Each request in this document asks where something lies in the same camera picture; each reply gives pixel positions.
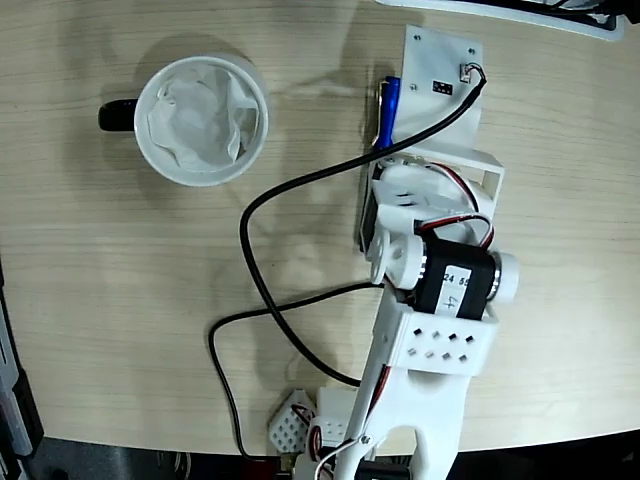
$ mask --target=connector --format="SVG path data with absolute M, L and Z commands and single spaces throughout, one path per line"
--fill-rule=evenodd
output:
M 466 63 L 460 65 L 460 81 L 462 83 L 471 83 L 471 69 Z

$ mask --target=printed numbers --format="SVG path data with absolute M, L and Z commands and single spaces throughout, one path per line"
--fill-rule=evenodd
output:
M 449 283 L 455 283 L 456 276 L 455 275 L 451 275 L 450 273 L 445 273 L 444 274 L 444 281 L 445 282 L 449 282 Z M 458 285 L 461 286 L 461 287 L 468 287 L 469 286 L 469 279 L 468 278 L 464 278 L 464 277 L 460 277 L 458 279 Z

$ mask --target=black cable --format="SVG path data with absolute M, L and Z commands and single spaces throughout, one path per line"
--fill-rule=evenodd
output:
M 344 295 L 345 293 L 364 290 L 367 288 L 382 288 L 382 287 L 383 287 L 382 285 L 373 285 L 371 283 L 356 283 L 354 285 L 346 285 L 344 287 L 339 287 L 334 290 L 321 293 L 320 295 L 307 298 L 305 300 L 287 303 L 277 308 L 279 308 L 280 311 L 282 312 L 286 312 L 287 310 L 293 310 L 294 308 L 305 307 L 313 303 L 318 303 L 323 300 L 327 300 L 329 298 L 337 297 L 338 295 Z M 263 461 L 263 460 L 260 457 L 254 457 L 252 455 L 249 455 L 244 448 L 244 443 L 242 442 L 242 428 L 240 426 L 240 415 L 238 414 L 238 407 L 233 397 L 233 391 L 229 386 L 229 382 L 227 380 L 226 375 L 224 374 L 224 370 L 222 368 L 222 365 L 220 364 L 220 359 L 218 358 L 218 354 L 216 352 L 215 336 L 216 336 L 216 332 L 220 330 L 222 327 L 224 327 L 225 325 L 228 325 L 238 320 L 245 320 L 247 318 L 266 315 L 268 313 L 271 313 L 271 312 L 267 308 L 260 308 L 260 309 L 251 310 L 248 312 L 236 313 L 235 315 L 231 315 L 230 317 L 226 317 L 226 318 L 223 318 L 222 320 L 217 321 L 209 330 L 209 335 L 208 335 L 209 353 L 211 354 L 211 360 L 213 361 L 213 366 L 216 369 L 216 372 L 218 373 L 218 377 L 220 377 L 220 383 L 222 383 L 222 388 L 224 389 L 224 393 L 227 397 L 227 402 L 229 402 L 229 409 L 231 410 L 231 420 L 233 422 L 233 433 L 236 439 L 236 445 L 238 447 L 238 450 L 240 451 L 240 455 L 242 455 L 247 460 L 251 460 L 251 461 Z
M 278 307 L 267 288 L 267 285 L 260 274 L 260 270 L 258 268 L 258 264 L 256 262 L 255 256 L 253 255 L 253 250 L 251 248 L 251 240 L 249 238 L 249 220 L 251 219 L 251 215 L 263 204 L 272 198 L 288 192 L 296 187 L 300 187 L 302 185 L 306 185 L 311 182 L 315 182 L 316 180 L 321 180 L 323 178 L 330 177 L 332 175 L 336 175 L 338 173 L 346 172 L 347 170 L 351 170 L 353 168 L 358 168 L 368 163 L 379 160 L 383 157 L 392 155 L 396 152 L 404 150 L 416 143 L 419 143 L 436 133 L 441 132 L 448 126 L 452 125 L 456 122 L 464 113 L 471 108 L 474 102 L 480 96 L 482 89 L 487 83 L 486 79 L 481 77 L 480 82 L 476 85 L 473 90 L 469 93 L 469 95 L 462 101 L 460 106 L 456 108 L 449 116 L 435 125 L 423 130 L 412 137 L 409 137 L 405 140 L 402 140 L 390 147 L 383 148 L 381 150 L 377 150 L 375 152 L 367 153 L 362 155 L 361 157 L 354 158 L 353 160 L 349 160 L 347 162 L 339 163 L 338 165 L 333 165 L 331 167 L 324 168 L 322 170 L 318 170 L 316 172 L 309 173 L 307 175 L 303 175 L 298 178 L 294 178 L 287 182 L 284 182 L 280 185 L 276 185 L 275 187 L 267 190 L 265 193 L 256 198 L 253 202 L 249 204 L 249 206 L 242 213 L 242 217 L 240 218 L 240 245 L 242 247 L 242 253 L 244 254 L 244 259 L 247 262 L 247 267 L 249 269 L 249 273 L 253 278 L 253 281 L 256 285 L 260 296 L 264 300 L 264 303 L 273 319 L 276 321 L 280 329 L 287 336 L 289 341 L 293 344 L 293 346 L 307 359 L 311 362 L 318 370 L 325 373 L 326 375 L 338 380 L 339 382 L 345 383 L 347 385 L 358 387 L 360 385 L 360 381 L 355 378 L 351 378 L 347 375 L 344 375 L 337 370 L 331 368 L 329 365 L 320 360 L 309 348 L 298 338 L 295 332 L 291 329 L 291 327 L 287 324 L 287 321 L 284 319 L 282 314 L 278 311 Z

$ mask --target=robotic arm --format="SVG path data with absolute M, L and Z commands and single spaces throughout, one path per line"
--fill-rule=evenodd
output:
M 460 40 L 408 27 L 407 42 L 418 37 L 449 45 Z M 417 55 L 405 47 L 403 83 L 415 75 L 411 58 Z M 401 94 L 394 132 L 413 129 L 406 99 Z M 469 382 L 480 373 L 498 326 L 491 304 L 510 301 L 519 277 L 516 259 L 494 243 L 504 168 L 468 144 L 446 141 L 472 129 L 467 137 L 473 142 L 479 112 L 467 120 L 457 133 L 449 130 L 448 137 L 370 167 L 361 246 L 372 282 L 385 283 L 373 342 L 357 394 L 318 393 L 295 480 L 443 480 L 451 468 Z M 463 168 L 478 181 L 458 173 Z M 413 428 L 416 437 L 408 470 L 384 473 L 362 463 L 401 426 Z

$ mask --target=red and white wire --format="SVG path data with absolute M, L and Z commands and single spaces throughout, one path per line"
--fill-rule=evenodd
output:
M 429 220 L 428 222 L 423 223 L 418 228 L 418 232 L 424 232 L 427 230 L 432 230 L 434 228 L 439 228 L 439 227 L 445 227 L 448 225 L 455 225 L 456 223 L 468 222 L 471 220 L 481 220 L 487 224 L 487 232 L 484 234 L 484 236 L 478 243 L 478 246 L 480 248 L 485 248 L 485 249 L 489 248 L 489 245 L 491 245 L 491 242 L 493 241 L 493 237 L 494 237 L 493 224 L 491 223 L 491 220 L 489 220 L 489 217 L 487 217 L 482 213 L 450 215 L 448 217 L 440 217 L 440 218 L 436 218 L 435 220 Z
M 471 191 L 471 187 L 469 187 L 467 182 L 460 175 L 458 175 L 458 173 L 454 169 L 446 165 L 443 165 L 441 163 L 428 163 L 426 167 L 435 172 L 441 173 L 442 175 L 447 177 L 449 180 L 451 180 L 453 183 L 458 185 L 460 187 L 460 190 L 462 190 L 462 193 L 464 193 L 465 198 L 469 201 L 469 203 L 473 207 L 473 209 L 476 212 L 480 211 L 480 208 L 478 206 L 478 200 L 476 199 L 475 195 Z

